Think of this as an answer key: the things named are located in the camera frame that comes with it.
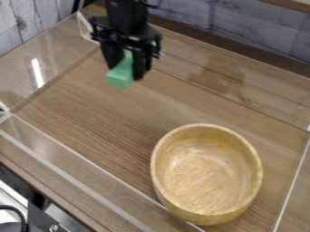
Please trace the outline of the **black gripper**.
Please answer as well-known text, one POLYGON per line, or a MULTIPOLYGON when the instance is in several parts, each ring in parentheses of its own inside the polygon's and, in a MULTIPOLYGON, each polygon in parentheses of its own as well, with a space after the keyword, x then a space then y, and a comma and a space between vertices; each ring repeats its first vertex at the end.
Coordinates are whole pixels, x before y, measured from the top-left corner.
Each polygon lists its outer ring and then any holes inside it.
POLYGON ((98 42, 110 69, 123 60, 123 51, 132 51, 135 81, 149 71, 152 57, 161 56, 161 33, 148 24, 148 10, 159 6, 148 0, 105 0, 105 15, 86 19, 92 39, 98 42))

